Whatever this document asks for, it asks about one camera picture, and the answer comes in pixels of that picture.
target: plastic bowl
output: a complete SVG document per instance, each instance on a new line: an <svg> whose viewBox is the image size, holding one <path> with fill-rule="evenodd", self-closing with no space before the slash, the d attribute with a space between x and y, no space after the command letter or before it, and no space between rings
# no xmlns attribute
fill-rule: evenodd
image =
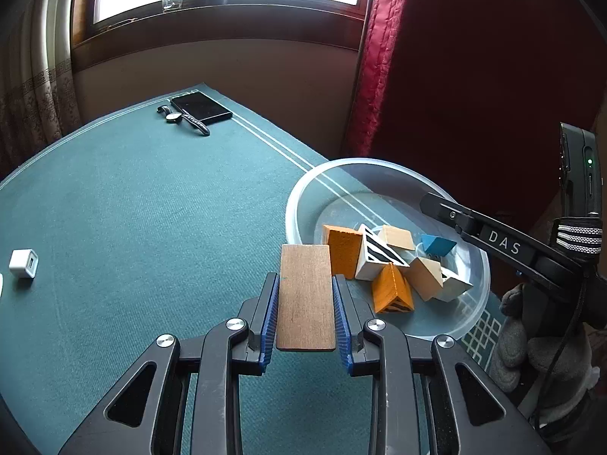
<svg viewBox="0 0 607 455"><path fill-rule="evenodd" d="M450 303L423 301L414 292L414 312L386 313L382 318L420 339L432 340L439 334L459 339L475 325L487 304L489 260L487 253L465 243L452 228L420 212L420 200L429 192L453 200L429 179L391 162L363 158L326 162L304 174L289 195L286 240L289 244L321 244L323 224L357 229L364 223L375 232L388 224L412 232L417 250L401 252L407 261L425 256L422 234L456 241L441 264L473 287ZM365 299L373 308L370 284L351 280L348 287L353 296Z"/></svg>

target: wooden block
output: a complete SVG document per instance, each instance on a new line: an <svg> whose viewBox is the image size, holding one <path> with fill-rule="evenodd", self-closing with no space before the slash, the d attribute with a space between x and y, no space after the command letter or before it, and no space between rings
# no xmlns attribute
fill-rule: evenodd
<svg viewBox="0 0 607 455"><path fill-rule="evenodd" d="M389 246L404 250L415 250L414 239L411 232L406 229L394 226L382 226L377 237L384 240Z"/></svg>
<svg viewBox="0 0 607 455"><path fill-rule="evenodd" d="M424 301L442 291L441 264L428 258L415 258L407 271L407 280Z"/></svg>
<svg viewBox="0 0 607 455"><path fill-rule="evenodd" d="M459 275L448 268L441 267L441 273L442 291L435 296L436 299L440 299L441 301L448 303L472 287L472 284L462 278L459 278Z"/></svg>
<svg viewBox="0 0 607 455"><path fill-rule="evenodd" d="M329 245L331 274L353 279L362 243L362 233L349 227L322 226L322 243Z"/></svg>
<svg viewBox="0 0 607 455"><path fill-rule="evenodd" d="M415 309L411 287L396 265L389 263L371 284L375 313L404 312Z"/></svg>
<svg viewBox="0 0 607 455"><path fill-rule="evenodd" d="M440 236L422 234L421 244L427 255L447 256L447 253L453 249L456 242L441 238Z"/></svg>
<svg viewBox="0 0 607 455"><path fill-rule="evenodd" d="M282 245L276 348L281 351L335 349L329 246Z"/></svg>
<svg viewBox="0 0 607 455"><path fill-rule="evenodd" d="M391 262L401 272L409 268L409 265L367 226L361 224L358 231L362 233L362 244L360 245L355 278L359 280L373 280Z"/></svg>

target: metal screw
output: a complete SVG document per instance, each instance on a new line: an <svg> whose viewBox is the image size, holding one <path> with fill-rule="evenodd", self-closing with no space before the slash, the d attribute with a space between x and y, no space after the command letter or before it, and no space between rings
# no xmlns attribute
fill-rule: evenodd
<svg viewBox="0 0 607 455"><path fill-rule="evenodd" d="M164 334L156 339L156 345L159 347L168 347L172 346L175 342L175 337L171 334Z"/></svg>
<svg viewBox="0 0 607 455"><path fill-rule="evenodd" d="M240 330L244 326L245 321L241 318L230 318L226 323L226 327L228 327L230 330Z"/></svg>
<svg viewBox="0 0 607 455"><path fill-rule="evenodd" d="M380 331L385 328L385 321L380 320L379 318L372 318L368 322L366 322L366 326L368 326L371 330Z"/></svg>
<svg viewBox="0 0 607 455"><path fill-rule="evenodd" d="M453 340L453 337L449 336L438 336L436 338L436 343L444 349L450 349L455 344L455 340Z"/></svg>

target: white stripe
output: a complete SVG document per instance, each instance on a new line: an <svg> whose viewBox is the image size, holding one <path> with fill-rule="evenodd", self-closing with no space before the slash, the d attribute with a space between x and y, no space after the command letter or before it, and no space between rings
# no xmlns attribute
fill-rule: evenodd
<svg viewBox="0 0 607 455"><path fill-rule="evenodd" d="M251 127L253 127L254 129L256 129L258 132L263 133L266 137L268 137L269 139L271 139L272 142L275 142L276 144L280 145L282 148L284 148L287 152L291 153L292 155L294 155L296 158L298 158L300 161L302 161L304 164L307 164L310 167L316 167L314 166L314 164L312 164L311 162L308 162L306 159L304 159L301 155L299 155L297 152L295 152L294 150L290 149L289 147L287 147L285 144L279 142L278 140L276 140L274 137L272 137L269 133L264 132L261 128L257 127L255 124L251 123L250 121L247 120L247 118L243 118L241 115L239 115L238 113L235 113L232 111L232 114L234 116L238 116L238 118L240 118L242 121L244 121L245 123L249 124ZM323 177L327 178L329 181L331 181L337 188L340 188L346 195L351 196L354 200L356 200L360 205L362 205L365 209L367 209L371 214L373 214L375 217L377 217L380 221L382 221L384 224L386 225L390 225L388 223L388 221L386 221L382 216L380 216L379 214L375 213L371 208L367 207L365 203L363 203L361 200L357 199L356 196L354 196L353 194L351 194L348 190L346 190L342 185L340 185L337 181L335 181L334 179L331 179L329 176L327 176L326 174L322 174ZM371 222L372 224L377 224L376 221L372 221L369 218L366 218L369 222Z"/></svg>
<svg viewBox="0 0 607 455"><path fill-rule="evenodd" d="M559 231L577 232L581 234L603 234L602 229L595 227L573 227L573 226L558 226Z"/></svg>
<svg viewBox="0 0 607 455"><path fill-rule="evenodd" d="M308 170L303 167L301 164L297 163L295 160L291 159L288 155L286 155L283 151L279 150L276 146L270 144L267 140L261 138L257 133L253 132L253 130L251 130L249 127L247 127L246 125L242 124L240 121L238 121L236 118L232 118L232 120L234 120L236 123L238 123L241 127L243 127L245 130L248 130L248 132L253 133L253 135L255 135L257 138L260 139L260 141L262 141L264 144L269 145L271 148L273 148L276 152L278 152L281 156L283 156L285 159L288 159L289 161L291 161L293 164L295 164L298 168L300 168L302 171L304 172L308 172ZM335 190L333 190L333 188L331 188L330 186L328 186L326 183L324 183L323 181L321 181L320 179L316 179L320 184L322 184L327 190L333 192L334 195L336 195L337 197L341 198L341 200L348 204L352 209L356 210L361 216L363 216L367 221L369 221L371 224L375 224L374 220L369 219L369 217L367 217L365 214L363 214L360 210L358 210L356 207L354 207L354 205L352 205L348 200L346 200L343 196L341 196L338 192L336 192Z"/></svg>
<svg viewBox="0 0 607 455"><path fill-rule="evenodd" d="M577 251L580 253L590 253L593 255L597 255L598 253L601 252L600 248L589 248L587 246L578 246L577 244L569 244L569 243L566 243L565 241L559 240L559 239L557 239L557 243L561 246L566 247L568 250Z"/></svg>
<svg viewBox="0 0 607 455"><path fill-rule="evenodd" d="M583 236L573 236L565 232L557 233L557 238L563 238L564 240L573 241L574 243L587 243L587 244L602 244L601 238L585 238Z"/></svg>

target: curtain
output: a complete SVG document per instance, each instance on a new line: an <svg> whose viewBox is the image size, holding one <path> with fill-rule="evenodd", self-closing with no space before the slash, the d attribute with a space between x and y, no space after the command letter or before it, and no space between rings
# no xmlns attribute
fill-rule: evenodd
<svg viewBox="0 0 607 455"><path fill-rule="evenodd" d="M558 191L559 123L591 129L606 81L578 0L373 0L342 155L528 231Z"/></svg>
<svg viewBox="0 0 607 455"><path fill-rule="evenodd" d="M81 126L70 58L72 0L33 0L0 45L0 179Z"/></svg>

